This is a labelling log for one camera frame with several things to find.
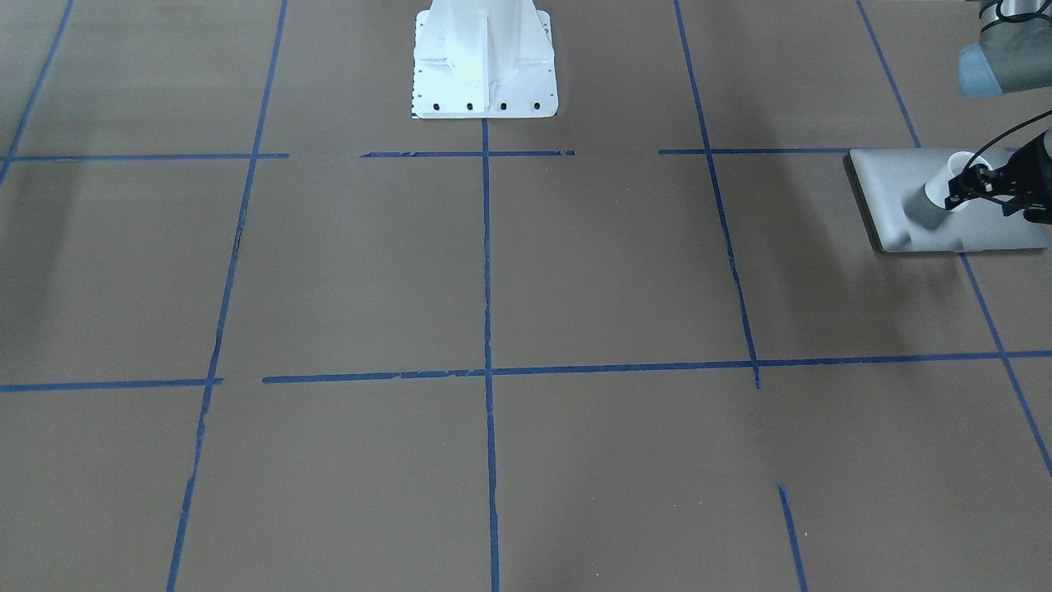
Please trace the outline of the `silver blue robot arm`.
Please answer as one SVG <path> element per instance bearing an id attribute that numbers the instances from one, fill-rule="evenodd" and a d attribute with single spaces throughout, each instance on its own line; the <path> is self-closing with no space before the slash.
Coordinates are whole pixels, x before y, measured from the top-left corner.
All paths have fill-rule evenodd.
<path id="1" fill-rule="evenodd" d="M 1051 27 L 1048 1 L 985 1 L 978 12 L 977 44 L 959 54 L 957 78 L 968 98 L 1048 89 L 1051 84 Z M 1047 119 L 1041 113 L 989 140 L 946 184 L 944 206 L 957 209 L 970 200 L 999 205 L 1002 215 L 1021 215 L 1030 224 L 1051 222 L 1050 131 L 1044 131 L 993 168 L 980 155 L 1008 136 Z"/>

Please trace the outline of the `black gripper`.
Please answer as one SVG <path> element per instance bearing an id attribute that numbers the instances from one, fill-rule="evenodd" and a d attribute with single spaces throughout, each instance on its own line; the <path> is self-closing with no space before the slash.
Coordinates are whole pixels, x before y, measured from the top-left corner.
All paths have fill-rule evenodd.
<path id="1" fill-rule="evenodd" d="M 990 185 L 994 193 L 985 190 Z M 948 187 L 944 198 L 948 212 L 973 200 L 995 205 L 1000 200 L 1004 217 L 1021 215 L 1030 224 L 1051 224 L 1050 132 L 1027 142 L 996 171 L 987 164 L 967 166 L 948 181 Z"/>

